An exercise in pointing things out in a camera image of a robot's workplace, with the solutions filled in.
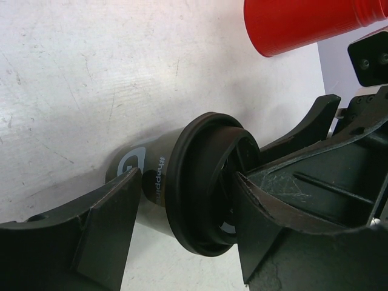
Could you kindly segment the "dark coffee cup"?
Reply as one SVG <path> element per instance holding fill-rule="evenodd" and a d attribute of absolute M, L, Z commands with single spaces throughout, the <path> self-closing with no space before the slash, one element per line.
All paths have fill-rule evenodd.
<path fill-rule="evenodd" d="M 141 198 L 136 222 L 171 237 L 174 234 L 167 218 L 165 184 L 170 157 L 181 132 L 182 129 L 175 129 L 125 145 L 105 174 L 105 181 L 109 182 L 132 168 L 140 169 Z"/>

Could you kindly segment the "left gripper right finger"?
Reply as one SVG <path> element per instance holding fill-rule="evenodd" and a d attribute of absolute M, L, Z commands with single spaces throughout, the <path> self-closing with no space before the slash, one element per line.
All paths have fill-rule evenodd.
<path fill-rule="evenodd" d="M 233 180 L 242 277 L 250 290 L 386 290 L 387 224 L 344 228 Z"/>

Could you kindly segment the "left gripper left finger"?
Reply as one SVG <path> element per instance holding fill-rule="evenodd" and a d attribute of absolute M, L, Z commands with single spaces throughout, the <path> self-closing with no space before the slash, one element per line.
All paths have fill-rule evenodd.
<path fill-rule="evenodd" d="M 23 222 L 1 224 L 2 290 L 119 290 L 141 171 Z"/>

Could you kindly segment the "black cup lid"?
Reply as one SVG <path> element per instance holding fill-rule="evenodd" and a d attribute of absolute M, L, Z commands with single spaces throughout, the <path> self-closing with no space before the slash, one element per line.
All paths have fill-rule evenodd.
<path fill-rule="evenodd" d="M 184 127 L 167 166 L 170 228 L 189 252 L 214 257 L 236 243 L 232 179 L 259 165 L 254 137 L 232 116 L 208 112 Z"/>

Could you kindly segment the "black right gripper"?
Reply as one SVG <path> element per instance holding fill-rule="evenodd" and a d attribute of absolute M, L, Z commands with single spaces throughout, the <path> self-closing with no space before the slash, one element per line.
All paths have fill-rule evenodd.
<path fill-rule="evenodd" d="M 384 220 L 387 199 L 387 87 L 366 98 L 341 131 L 327 137 L 341 98 L 316 98 L 289 133 L 261 149 L 262 164 L 242 180 L 273 219 L 297 210 L 334 229 Z"/>

